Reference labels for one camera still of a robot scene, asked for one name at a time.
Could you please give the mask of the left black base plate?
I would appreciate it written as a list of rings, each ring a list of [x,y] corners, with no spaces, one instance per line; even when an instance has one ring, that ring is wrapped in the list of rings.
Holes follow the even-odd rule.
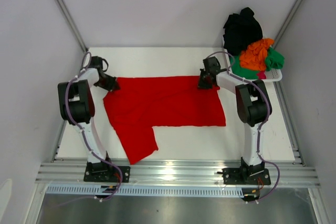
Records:
[[[118,183],[122,178],[123,183],[128,183],[130,178],[130,166],[119,166],[119,170],[104,162],[100,163],[87,163],[85,174],[83,177],[84,182],[105,182],[105,183]]]

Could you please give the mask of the right corner metal profile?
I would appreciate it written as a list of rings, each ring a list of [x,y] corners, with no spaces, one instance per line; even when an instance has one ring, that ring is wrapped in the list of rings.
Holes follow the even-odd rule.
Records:
[[[288,29],[291,21],[295,17],[297,11],[299,10],[299,8],[301,7],[303,2],[304,2],[304,0],[295,0],[294,1],[288,15],[286,16],[286,18],[285,18],[284,22],[282,23],[278,33],[276,34],[274,47],[276,47],[279,44],[281,38],[285,34],[285,32]]]

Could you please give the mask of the red t shirt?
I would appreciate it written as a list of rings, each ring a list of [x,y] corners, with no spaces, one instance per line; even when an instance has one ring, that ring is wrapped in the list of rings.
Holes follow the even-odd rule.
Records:
[[[131,165],[157,146],[155,126],[226,126],[218,87],[200,89],[198,76],[118,78],[103,98],[108,120]]]

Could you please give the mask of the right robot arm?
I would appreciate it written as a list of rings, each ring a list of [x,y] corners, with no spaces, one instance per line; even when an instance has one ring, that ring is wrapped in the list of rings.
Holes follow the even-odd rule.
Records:
[[[272,108],[262,80],[247,80],[223,69],[215,56],[203,60],[198,87],[214,86],[226,89],[236,96],[237,114],[244,124],[245,142],[241,158],[240,179],[251,184],[265,170],[262,157],[263,126],[268,121]]]

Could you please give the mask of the orange t shirt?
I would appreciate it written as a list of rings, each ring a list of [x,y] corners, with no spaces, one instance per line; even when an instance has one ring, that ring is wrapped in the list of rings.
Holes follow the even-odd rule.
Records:
[[[273,44],[274,40],[270,38],[261,39],[250,44],[239,56],[240,66],[253,71],[265,71],[268,49]]]

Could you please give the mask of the aluminium mounting rail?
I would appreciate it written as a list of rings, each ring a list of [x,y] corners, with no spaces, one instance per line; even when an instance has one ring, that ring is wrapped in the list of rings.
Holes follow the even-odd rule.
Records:
[[[141,186],[201,186],[214,187],[222,181],[220,172],[226,167],[238,167],[239,162],[149,160],[132,165],[130,185]],[[280,163],[280,188],[319,188],[317,171],[302,164]],[[57,159],[44,162],[36,183],[82,183],[86,170],[84,159]]]

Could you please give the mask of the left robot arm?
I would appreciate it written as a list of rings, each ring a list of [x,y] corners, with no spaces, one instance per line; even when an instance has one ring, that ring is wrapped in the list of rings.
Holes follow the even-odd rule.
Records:
[[[99,139],[94,123],[96,113],[91,87],[108,92],[119,90],[116,77],[106,74],[108,62],[87,51],[82,59],[79,73],[68,82],[57,85],[60,115],[73,125],[88,151],[88,173],[96,175],[102,182],[110,181],[114,169],[120,170],[111,162],[106,148]]]

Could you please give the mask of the green t shirt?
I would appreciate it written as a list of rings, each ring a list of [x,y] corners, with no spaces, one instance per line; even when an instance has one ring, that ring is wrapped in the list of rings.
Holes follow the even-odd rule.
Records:
[[[253,71],[249,69],[242,68],[239,63],[239,56],[237,55],[234,59],[230,58],[230,63],[233,63],[231,71],[233,74],[249,79],[255,80],[258,79],[257,73],[260,71]],[[283,68],[285,63],[284,57],[277,51],[272,48],[268,49],[268,56],[265,60],[266,70],[265,74],[267,79],[266,82],[277,82],[282,79],[281,69]]]

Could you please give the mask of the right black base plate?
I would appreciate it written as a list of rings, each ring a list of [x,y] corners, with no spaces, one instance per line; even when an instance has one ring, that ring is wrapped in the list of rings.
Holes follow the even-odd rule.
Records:
[[[223,168],[216,172],[222,176],[225,185],[271,185],[268,169],[250,174],[245,168]]]

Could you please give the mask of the black t shirt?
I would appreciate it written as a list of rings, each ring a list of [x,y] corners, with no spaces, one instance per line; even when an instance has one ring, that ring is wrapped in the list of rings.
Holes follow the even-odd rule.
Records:
[[[224,24],[224,48],[233,56],[239,55],[247,47],[263,38],[259,22],[254,18],[251,8],[243,8],[239,14],[228,16]]]

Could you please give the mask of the left corner metal profile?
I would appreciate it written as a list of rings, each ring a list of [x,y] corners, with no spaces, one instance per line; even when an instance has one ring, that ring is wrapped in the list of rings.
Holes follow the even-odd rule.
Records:
[[[88,50],[79,30],[78,27],[66,5],[66,2],[64,0],[54,0],[57,7],[59,8],[68,28],[70,29],[72,35],[74,36],[77,44],[79,45],[80,49],[83,52],[86,52]]]

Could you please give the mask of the white plastic basket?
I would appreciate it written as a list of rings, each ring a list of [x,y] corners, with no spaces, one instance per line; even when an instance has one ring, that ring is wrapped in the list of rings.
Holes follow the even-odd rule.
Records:
[[[244,49],[241,45],[231,46],[224,40],[224,49],[234,56],[233,59],[227,57],[229,64],[232,65],[230,71],[248,80],[280,81],[285,58],[273,49],[273,44],[272,39],[266,38],[252,42]]]

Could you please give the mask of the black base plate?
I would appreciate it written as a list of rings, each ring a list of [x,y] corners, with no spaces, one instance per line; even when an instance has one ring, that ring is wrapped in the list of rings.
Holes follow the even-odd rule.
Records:
[[[268,169],[250,174],[245,168],[223,168],[216,172],[222,176],[225,185],[271,185]]]
[[[122,178],[123,183],[128,183],[130,178],[130,166],[119,166],[119,170],[104,162],[100,163],[87,163],[85,174],[83,177],[84,182],[105,182],[105,183],[118,183]]]

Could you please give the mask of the corner metal profile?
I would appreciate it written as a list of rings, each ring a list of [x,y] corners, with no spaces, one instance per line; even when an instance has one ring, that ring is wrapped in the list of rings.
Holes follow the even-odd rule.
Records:
[[[68,28],[70,29],[72,35],[74,36],[77,44],[79,45],[80,49],[83,52],[86,52],[88,50],[79,30],[78,27],[66,5],[66,2],[64,0],[54,0],[57,7],[59,8]]]
[[[284,22],[282,23],[278,33],[276,34],[274,47],[276,47],[279,44],[281,38],[285,34],[285,32],[288,29],[291,21],[295,17],[297,11],[299,10],[299,8],[301,7],[303,2],[304,2],[304,0],[295,0],[294,1],[288,15],[286,16],[286,18],[285,18]]]

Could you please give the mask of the pink cloth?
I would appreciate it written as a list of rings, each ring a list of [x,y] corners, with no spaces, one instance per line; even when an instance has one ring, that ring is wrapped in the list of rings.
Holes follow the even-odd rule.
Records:
[[[257,73],[257,77],[258,77],[258,79],[260,79],[260,80],[265,80],[265,79],[267,79],[266,74],[265,74],[265,71],[260,71],[259,73]]]

